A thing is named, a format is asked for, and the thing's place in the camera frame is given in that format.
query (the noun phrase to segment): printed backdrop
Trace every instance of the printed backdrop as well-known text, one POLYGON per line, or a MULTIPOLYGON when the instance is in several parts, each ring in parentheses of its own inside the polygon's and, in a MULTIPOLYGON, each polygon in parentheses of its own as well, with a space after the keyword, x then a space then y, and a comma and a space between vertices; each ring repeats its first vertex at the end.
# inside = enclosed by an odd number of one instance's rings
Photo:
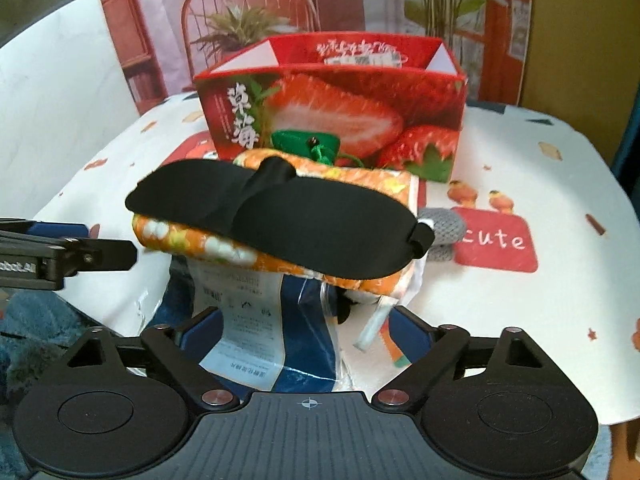
POLYGON ((102 0, 140 112, 191 89, 193 76, 261 38, 296 30, 438 36, 470 97, 516 104, 530 0, 102 0))

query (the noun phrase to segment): metal screw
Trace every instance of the metal screw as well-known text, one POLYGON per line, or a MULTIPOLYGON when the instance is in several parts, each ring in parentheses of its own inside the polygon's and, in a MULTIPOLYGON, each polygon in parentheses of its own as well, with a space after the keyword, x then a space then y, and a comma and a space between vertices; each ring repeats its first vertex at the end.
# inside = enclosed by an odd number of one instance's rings
POLYGON ((202 402, 209 406, 224 406, 234 400, 234 394, 226 390, 209 390, 202 394, 202 402))
POLYGON ((385 406, 402 406, 409 401, 409 395, 402 390, 383 390, 378 394, 378 400, 385 406))

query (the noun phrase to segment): wooden table leg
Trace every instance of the wooden table leg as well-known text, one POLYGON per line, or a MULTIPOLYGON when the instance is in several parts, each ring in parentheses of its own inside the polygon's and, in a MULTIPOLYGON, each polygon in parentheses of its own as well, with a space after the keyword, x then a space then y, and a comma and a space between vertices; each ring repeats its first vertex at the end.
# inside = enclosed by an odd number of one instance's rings
POLYGON ((640 462, 636 460, 640 418, 610 429, 612 457, 607 480, 640 480, 640 462))

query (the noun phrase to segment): black circular joint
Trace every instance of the black circular joint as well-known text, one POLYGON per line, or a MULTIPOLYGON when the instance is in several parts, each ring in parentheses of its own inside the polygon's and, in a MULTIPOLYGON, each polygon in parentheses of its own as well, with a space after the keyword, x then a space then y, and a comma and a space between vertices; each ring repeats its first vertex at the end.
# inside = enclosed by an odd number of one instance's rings
POLYGON ((124 426, 133 415, 133 403, 113 392, 87 392, 67 400, 58 420, 76 433, 108 433, 124 426))
POLYGON ((482 375, 436 387, 421 425, 448 460, 505 478, 552 477, 586 458, 598 431, 572 386, 487 383, 482 375))
POLYGON ((65 478, 110 478, 166 455, 188 420, 184 401, 165 384, 96 370, 77 381, 36 384, 18 405, 14 437, 33 468, 65 478))

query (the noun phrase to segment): black strap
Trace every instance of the black strap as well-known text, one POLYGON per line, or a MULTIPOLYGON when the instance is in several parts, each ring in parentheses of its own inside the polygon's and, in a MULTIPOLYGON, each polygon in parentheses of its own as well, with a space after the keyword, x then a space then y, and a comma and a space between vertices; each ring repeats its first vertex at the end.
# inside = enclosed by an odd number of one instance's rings
POLYGON ((397 200, 361 186, 298 177, 279 156, 266 158, 257 171, 220 160, 180 160, 140 181, 126 207, 350 280, 398 272, 434 240, 431 228, 397 200))

